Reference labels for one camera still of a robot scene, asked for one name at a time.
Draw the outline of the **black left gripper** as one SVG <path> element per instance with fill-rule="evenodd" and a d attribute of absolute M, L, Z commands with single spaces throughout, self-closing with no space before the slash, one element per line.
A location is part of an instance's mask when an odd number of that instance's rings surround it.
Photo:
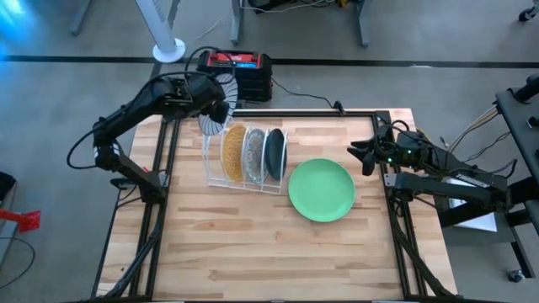
<path fill-rule="evenodd" d="M 224 92 L 221 84 L 214 77 L 197 77 L 188 85 L 187 92 L 190 103 L 184 109 L 184 117 L 205 113 L 214 104 L 211 108 L 211 119 L 216 123 L 227 121 L 230 105 L 223 102 Z"/>

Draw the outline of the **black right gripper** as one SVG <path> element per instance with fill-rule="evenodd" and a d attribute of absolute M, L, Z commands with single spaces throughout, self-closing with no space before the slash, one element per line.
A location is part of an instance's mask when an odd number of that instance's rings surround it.
<path fill-rule="evenodd" d="M 421 168 L 428 160 L 428 144 L 424 135 L 393 125 L 381 126 L 374 140 L 352 141 L 347 152 L 362 161 L 364 176 L 372 175 L 376 160 L 409 168 Z"/>

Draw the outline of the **black white striped plate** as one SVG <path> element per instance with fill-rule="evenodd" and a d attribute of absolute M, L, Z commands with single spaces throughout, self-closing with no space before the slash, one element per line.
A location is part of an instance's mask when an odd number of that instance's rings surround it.
<path fill-rule="evenodd" d="M 225 123 L 216 123 L 211 119 L 211 108 L 214 104 L 205 113 L 198 116 L 200 130 L 206 136 L 219 135 L 230 122 L 237 105 L 238 86 L 236 78 L 230 73 L 222 73 L 216 76 L 216 80 L 221 84 L 224 92 L 223 102 L 229 103 L 230 109 Z"/>

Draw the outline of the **yellow patterned plate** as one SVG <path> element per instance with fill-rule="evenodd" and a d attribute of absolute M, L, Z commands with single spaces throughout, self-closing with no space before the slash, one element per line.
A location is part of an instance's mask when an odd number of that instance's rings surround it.
<path fill-rule="evenodd" d="M 234 124 L 224 135 L 222 142 L 222 164 L 225 174 L 233 182 L 243 181 L 242 151 L 246 127 Z"/>

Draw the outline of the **blue orange floral plate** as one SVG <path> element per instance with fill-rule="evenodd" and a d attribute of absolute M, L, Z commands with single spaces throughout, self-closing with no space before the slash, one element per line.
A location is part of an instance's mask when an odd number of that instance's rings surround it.
<path fill-rule="evenodd" d="M 252 129 L 243 148 L 244 170 L 252 183 L 261 184 L 267 176 L 267 172 L 262 169 L 264 137 L 265 133 L 261 129 Z"/>

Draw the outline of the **plain green plate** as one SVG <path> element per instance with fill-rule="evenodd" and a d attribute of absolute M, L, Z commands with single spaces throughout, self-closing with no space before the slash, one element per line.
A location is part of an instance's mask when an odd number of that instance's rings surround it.
<path fill-rule="evenodd" d="M 288 194 L 299 214 L 310 221 L 328 223 L 350 212 L 355 203 L 355 182 L 338 162 L 313 158 L 291 173 Z"/>

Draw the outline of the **dark teal plate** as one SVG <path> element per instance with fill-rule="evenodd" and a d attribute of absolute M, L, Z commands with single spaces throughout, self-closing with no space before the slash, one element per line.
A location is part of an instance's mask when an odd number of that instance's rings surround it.
<path fill-rule="evenodd" d="M 264 167 L 275 180 L 281 180 L 286 171 L 287 151 L 281 129 L 273 129 L 267 136 L 264 148 Z"/>

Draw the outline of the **red black power station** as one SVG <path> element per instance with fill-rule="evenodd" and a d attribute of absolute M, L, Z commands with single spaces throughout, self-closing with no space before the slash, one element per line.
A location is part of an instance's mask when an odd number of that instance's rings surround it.
<path fill-rule="evenodd" d="M 227 55 L 236 63 L 238 97 L 255 102 L 269 101 L 272 98 L 272 59 L 264 53 L 225 50 L 222 54 L 205 50 L 199 56 L 197 70 L 215 75 L 231 74 L 232 66 Z"/>

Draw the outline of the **white tower fan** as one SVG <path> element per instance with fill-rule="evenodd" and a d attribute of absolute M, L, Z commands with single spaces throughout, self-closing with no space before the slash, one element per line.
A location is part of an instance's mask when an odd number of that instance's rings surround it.
<path fill-rule="evenodd" d="M 158 0 L 136 0 L 136 5 L 154 40 L 152 55 L 162 63 L 175 63 L 186 52 L 185 43 L 176 38 L 172 31 L 179 2 L 180 0 L 173 0 L 172 7 L 166 13 Z"/>

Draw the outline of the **grey desk leg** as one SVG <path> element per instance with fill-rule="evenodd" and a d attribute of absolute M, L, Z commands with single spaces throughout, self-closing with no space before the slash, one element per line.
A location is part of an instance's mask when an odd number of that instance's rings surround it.
<path fill-rule="evenodd" d="M 370 45 L 370 36 L 368 31 L 367 13 L 372 0 L 358 0 L 356 4 L 357 28 L 359 30 L 360 46 L 367 48 Z"/>
<path fill-rule="evenodd" d="M 78 36 L 81 32 L 83 21 L 87 16 L 88 10 L 93 0 L 81 0 L 78 9 L 72 17 L 72 21 L 69 26 L 69 32 L 73 36 Z"/>
<path fill-rule="evenodd" d="M 243 32 L 243 3 L 244 0 L 231 0 L 232 24 L 230 41 L 234 46 L 239 45 Z"/>

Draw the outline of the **white paper booklet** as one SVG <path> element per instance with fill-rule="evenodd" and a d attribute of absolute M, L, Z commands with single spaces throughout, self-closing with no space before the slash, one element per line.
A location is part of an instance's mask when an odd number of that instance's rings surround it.
<path fill-rule="evenodd" d="M 475 184 L 467 183 L 456 178 L 447 178 L 445 182 L 454 184 L 454 185 L 475 187 Z M 460 205 L 464 205 L 465 203 L 466 201 L 463 199 L 449 198 L 449 207 L 451 209 L 456 208 Z M 461 228 L 480 230 L 480 231 L 490 231 L 490 232 L 498 231 L 494 213 L 483 215 L 483 216 L 480 216 L 480 217 L 477 217 L 468 221 L 463 221 L 461 223 L 456 224 L 456 226 L 461 227 Z"/>

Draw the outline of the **black equipment cart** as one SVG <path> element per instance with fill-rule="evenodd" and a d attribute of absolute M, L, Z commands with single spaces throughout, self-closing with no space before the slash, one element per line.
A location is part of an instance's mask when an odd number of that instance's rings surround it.
<path fill-rule="evenodd" d="M 513 203 L 522 203 L 525 208 L 504 215 L 513 234 L 514 241 L 511 246 L 520 265 L 519 269 L 526 279 L 531 279 L 536 275 L 515 228 L 531 223 L 539 235 L 539 73 L 529 76 L 522 88 L 509 88 L 497 93 L 493 107 L 473 121 L 447 146 L 447 150 L 454 151 L 469 132 L 499 114 L 509 127 L 510 134 L 531 173 L 529 178 L 510 185 Z"/>

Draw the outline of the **red plastic object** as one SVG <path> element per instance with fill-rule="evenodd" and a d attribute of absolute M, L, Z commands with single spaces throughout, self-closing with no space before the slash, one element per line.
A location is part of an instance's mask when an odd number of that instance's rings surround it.
<path fill-rule="evenodd" d="M 10 210 L 0 210 L 0 219 L 16 222 L 20 232 L 33 231 L 40 228 L 41 211 L 32 211 L 25 214 Z"/>

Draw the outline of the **black box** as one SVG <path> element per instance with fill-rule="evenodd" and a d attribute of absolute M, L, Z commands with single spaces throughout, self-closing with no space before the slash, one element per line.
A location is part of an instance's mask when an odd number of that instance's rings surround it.
<path fill-rule="evenodd" d="M 0 201 L 5 199 L 15 184 L 16 179 L 12 175 L 0 172 Z"/>

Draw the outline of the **black aluminium table frame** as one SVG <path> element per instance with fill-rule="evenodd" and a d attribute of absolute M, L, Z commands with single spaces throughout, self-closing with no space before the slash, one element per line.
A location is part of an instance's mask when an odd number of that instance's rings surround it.
<path fill-rule="evenodd" d="M 401 300 L 429 286 L 392 238 L 395 216 L 383 171 L 370 177 L 346 150 L 383 120 L 413 119 L 409 109 L 240 109 L 236 121 L 288 132 L 289 169 L 313 157 L 343 165 L 355 182 L 349 214 L 332 223 L 302 217 L 288 194 L 212 187 L 206 183 L 195 120 L 140 123 L 131 159 L 168 173 L 168 201 L 134 201 L 112 215 L 93 287 L 103 298 L 125 274 L 160 223 L 155 248 L 125 297 L 131 300 Z"/>

